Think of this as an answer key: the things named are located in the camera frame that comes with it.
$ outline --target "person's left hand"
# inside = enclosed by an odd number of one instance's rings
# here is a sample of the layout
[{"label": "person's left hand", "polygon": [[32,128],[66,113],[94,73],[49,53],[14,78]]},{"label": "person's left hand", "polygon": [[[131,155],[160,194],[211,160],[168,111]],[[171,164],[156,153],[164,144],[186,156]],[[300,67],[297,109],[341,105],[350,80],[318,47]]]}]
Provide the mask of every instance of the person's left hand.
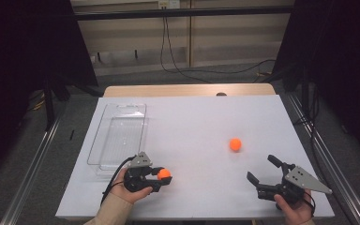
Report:
[{"label": "person's left hand", "polygon": [[120,183],[124,181],[125,172],[127,171],[127,168],[121,169],[119,174],[116,176],[115,180],[112,182],[112,184],[117,184],[110,190],[111,194],[114,194],[121,199],[134,204],[136,201],[145,198],[147,195],[153,191],[152,187],[146,187],[142,190],[136,191],[136,192],[130,192],[127,190],[127,188],[124,186],[124,183]]}]

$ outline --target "transparent plastic container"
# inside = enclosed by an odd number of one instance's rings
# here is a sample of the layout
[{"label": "transparent plastic container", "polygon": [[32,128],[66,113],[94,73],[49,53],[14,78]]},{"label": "transparent plastic container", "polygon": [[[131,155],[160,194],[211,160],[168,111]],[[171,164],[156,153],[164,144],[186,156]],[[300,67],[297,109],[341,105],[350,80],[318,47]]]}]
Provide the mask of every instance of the transparent plastic container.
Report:
[{"label": "transparent plastic container", "polygon": [[113,175],[125,159],[140,152],[145,112],[145,104],[105,107],[87,160],[97,175]]}]

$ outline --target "ball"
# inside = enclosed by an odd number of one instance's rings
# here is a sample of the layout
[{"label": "ball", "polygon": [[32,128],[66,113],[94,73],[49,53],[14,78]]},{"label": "ball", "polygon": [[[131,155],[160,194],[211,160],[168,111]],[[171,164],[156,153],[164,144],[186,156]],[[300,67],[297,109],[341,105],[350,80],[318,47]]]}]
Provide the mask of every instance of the ball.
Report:
[{"label": "ball", "polygon": [[242,146],[242,143],[241,143],[241,140],[237,139],[237,138],[233,138],[230,140],[230,148],[233,150],[233,151],[239,151],[239,149],[241,148]]},{"label": "ball", "polygon": [[167,169],[162,169],[157,173],[158,180],[162,180],[162,178],[166,178],[166,177],[170,177],[170,176],[171,176],[171,172],[168,171]]}]

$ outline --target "black horizontal bar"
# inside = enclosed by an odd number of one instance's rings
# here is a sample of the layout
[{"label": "black horizontal bar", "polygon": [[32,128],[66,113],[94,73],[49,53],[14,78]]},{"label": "black horizontal bar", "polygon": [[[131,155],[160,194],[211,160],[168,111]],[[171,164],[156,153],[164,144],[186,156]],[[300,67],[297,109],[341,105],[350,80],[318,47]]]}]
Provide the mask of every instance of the black horizontal bar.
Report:
[{"label": "black horizontal bar", "polygon": [[56,15],[54,17],[69,18],[76,21],[140,19],[163,17],[194,17],[194,16],[223,16],[223,15],[253,15],[253,14],[281,14],[291,13],[293,6],[280,7],[222,7],[222,8],[180,8],[156,9],[115,12],[88,12],[74,15]]}]

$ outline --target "gray carpet floor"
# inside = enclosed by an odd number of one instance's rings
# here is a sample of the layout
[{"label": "gray carpet floor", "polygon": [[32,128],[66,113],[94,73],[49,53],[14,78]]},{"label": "gray carpet floor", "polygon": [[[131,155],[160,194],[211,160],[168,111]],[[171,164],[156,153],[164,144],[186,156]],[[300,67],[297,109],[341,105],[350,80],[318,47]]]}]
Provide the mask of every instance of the gray carpet floor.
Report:
[{"label": "gray carpet floor", "polygon": [[[260,71],[270,71],[273,63],[266,63],[260,67]],[[250,65],[232,65],[217,67],[202,67],[197,72],[184,72],[186,76],[198,77],[210,83],[254,83],[262,80],[257,77],[258,68],[241,71]],[[224,71],[227,73],[212,73],[202,70]],[[114,75],[98,77],[99,89],[104,90],[110,85],[127,84],[166,84],[166,83],[202,83],[179,73],[167,71],[151,71],[126,75]],[[282,88],[281,81],[272,83],[276,92],[281,96],[292,121],[296,121],[296,115],[288,94]],[[55,109],[64,109],[64,114],[55,132],[52,143],[37,172],[31,191],[22,206],[17,224],[83,224],[81,221],[70,222],[55,217],[55,212],[64,194],[67,181],[71,175],[73,166],[83,144],[90,120],[93,116],[98,99],[91,97],[74,87],[69,87],[71,98],[68,102],[54,100]],[[294,92],[300,96],[300,88]],[[341,121],[332,111],[330,106],[321,100],[321,109],[316,119],[316,129],[321,134],[325,144],[334,156],[337,165],[343,171],[345,177],[352,184],[353,189],[360,198],[360,146],[358,141],[341,128]],[[43,108],[38,111],[29,111],[22,120],[17,136],[13,140],[9,153],[0,162],[0,221],[8,209],[10,201],[21,184],[38,146],[45,135],[46,113]],[[327,184],[334,190],[334,195],[328,196],[336,216],[332,218],[317,219],[316,224],[357,224],[350,208],[338,191],[334,180],[319,159],[315,161],[313,149],[303,126],[294,126],[302,144],[305,146],[307,155],[314,168],[321,165],[317,174],[327,178]],[[134,224],[180,224],[179,222],[135,222]],[[207,221],[207,225],[238,225],[247,224],[246,221]],[[258,224],[282,224],[282,220],[258,221]]]}]

